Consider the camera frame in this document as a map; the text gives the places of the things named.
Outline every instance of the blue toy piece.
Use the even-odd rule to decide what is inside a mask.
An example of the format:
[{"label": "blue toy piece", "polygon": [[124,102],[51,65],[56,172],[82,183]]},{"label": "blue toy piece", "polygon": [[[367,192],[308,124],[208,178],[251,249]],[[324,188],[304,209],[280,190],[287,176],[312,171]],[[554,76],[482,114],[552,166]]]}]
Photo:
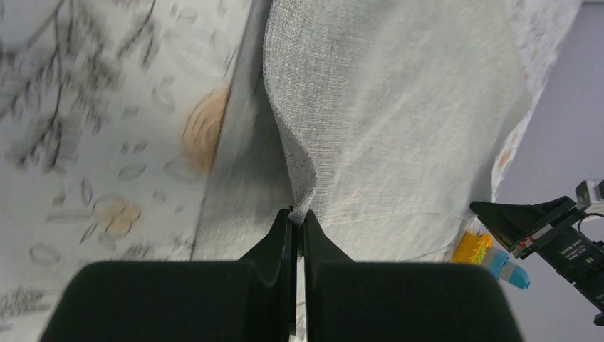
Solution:
[{"label": "blue toy piece", "polygon": [[480,265],[487,268],[495,278],[507,281],[521,290],[527,289],[531,284],[526,271],[510,262],[508,253],[496,247],[486,250]]},{"label": "blue toy piece", "polygon": [[526,271],[513,262],[508,262],[504,265],[499,278],[509,282],[520,290],[526,290],[531,285],[531,280]]}]

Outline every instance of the yellow toy block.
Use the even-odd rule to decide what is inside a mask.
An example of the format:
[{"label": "yellow toy block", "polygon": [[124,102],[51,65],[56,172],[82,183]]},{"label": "yellow toy block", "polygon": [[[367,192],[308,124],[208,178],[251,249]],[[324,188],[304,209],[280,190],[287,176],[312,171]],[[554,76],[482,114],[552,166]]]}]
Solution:
[{"label": "yellow toy block", "polygon": [[466,232],[457,246],[451,261],[463,264],[480,264],[486,250],[493,245],[490,234],[475,235]]}]

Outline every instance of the printed leaf pattern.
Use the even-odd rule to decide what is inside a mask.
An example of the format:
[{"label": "printed leaf pattern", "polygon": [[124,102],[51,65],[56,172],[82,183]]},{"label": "printed leaf pattern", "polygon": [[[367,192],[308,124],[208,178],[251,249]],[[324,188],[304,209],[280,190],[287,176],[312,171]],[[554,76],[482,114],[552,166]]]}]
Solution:
[{"label": "printed leaf pattern", "polygon": [[158,85],[151,92],[151,101],[163,114],[170,115],[176,109],[176,101],[170,89]]},{"label": "printed leaf pattern", "polygon": [[145,171],[147,164],[137,162],[122,167],[118,175],[119,180],[135,180]]},{"label": "printed leaf pattern", "polygon": [[[172,10],[176,12],[178,8],[173,7]],[[176,18],[176,24],[178,26],[191,26],[195,24],[198,16],[199,12],[196,9],[192,9],[191,7],[184,8],[179,11],[178,17]]]},{"label": "printed leaf pattern", "polygon": [[53,198],[53,207],[60,207],[65,203],[65,199],[67,198],[67,194],[65,190],[61,190],[54,198]]},{"label": "printed leaf pattern", "polygon": [[93,205],[93,214],[98,221],[110,221],[126,208],[126,199],[115,192],[99,196]]},{"label": "printed leaf pattern", "polygon": [[155,192],[153,192],[153,200],[159,204],[164,204],[167,198],[166,193],[162,190],[155,190]]},{"label": "printed leaf pattern", "polygon": [[222,18],[225,14],[227,14],[228,10],[229,7],[227,7],[225,4],[225,0],[219,0],[218,6],[216,7],[216,13],[218,16]]},{"label": "printed leaf pattern", "polygon": [[70,224],[88,221],[93,216],[89,209],[66,209],[46,215],[46,223]]},{"label": "printed leaf pattern", "polygon": [[113,242],[121,240],[130,233],[133,225],[133,221],[118,217],[107,226],[107,228],[105,229],[104,237]]},{"label": "printed leaf pattern", "polygon": [[202,174],[193,171],[189,166],[187,158],[181,155],[176,156],[167,162],[164,166],[164,171],[170,177],[184,184],[197,184],[202,178]]},{"label": "printed leaf pattern", "polygon": [[120,150],[120,154],[127,155],[129,149],[130,149],[130,144],[128,142],[124,142],[124,145],[122,145],[122,149]]},{"label": "printed leaf pattern", "polygon": [[163,39],[166,52],[186,75],[205,80],[226,76],[233,53],[229,39],[219,29],[166,29]]},{"label": "printed leaf pattern", "polygon": [[137,155],[139,153],[142,153],[142,151],[144,151],[145,148],[147,148],[147,145],[149,145],[148,141],[141,141],[141,142],[139,142],[134,147],[134,150],[132,151],[132,153],[134,153],[135,155]]},{"label": "printed leaf pattern", "polygon": [[82,244],[84,241],[88,240],[94,234],[97,226],[98,226],[98,223],[94,222],[88,227],[88,229],[82,236],[82,239],[80,239],[80,244]]},{"label": "printed leaf pattern", "polygon": [[90,180],[87,180],[85,177],[82,179],[82,184],[80,186],[80,193],[82,198],[82,203],[84,207],[87,207],[93,201],[93,186],[90,183]]},{"label": "printed leaf pattern", "polygon": [[35,244],[29,249],[29,259],[37,266],[51,266],[58,264],[61,255],[47,244]]}]

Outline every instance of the gray fabric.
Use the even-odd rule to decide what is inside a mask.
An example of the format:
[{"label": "gray fabric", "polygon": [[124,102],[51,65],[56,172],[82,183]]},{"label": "gray fabric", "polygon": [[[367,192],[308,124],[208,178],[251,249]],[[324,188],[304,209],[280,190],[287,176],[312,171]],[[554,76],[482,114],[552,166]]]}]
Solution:
[{"label": "gray fabric", "polygon": [[264,78],[292,217],[314,210],[353,259],[441,259],[529,110],[516,54],[501,0],[275,0]]},{"label": "gray fabric", "polygon": [[192,259],[238,259],[291,204],[279,132],[262,80],[262,38],[270,1],[255,0],[237,58],[214,169]]}]

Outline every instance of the floral patterned fabric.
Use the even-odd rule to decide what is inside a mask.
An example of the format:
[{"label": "floral patterned fabric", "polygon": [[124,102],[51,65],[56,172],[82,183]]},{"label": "floral patterned fabric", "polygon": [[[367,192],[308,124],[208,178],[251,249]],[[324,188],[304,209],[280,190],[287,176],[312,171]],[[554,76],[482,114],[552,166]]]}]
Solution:
[{"label": "floral patterned fabric", "polygon": [[[249,2],[0,0],[0,341],[35,341],[82,265],[189,259],[206,175],[181,135]],[[505,2],[534,108],[580,1]]]}]

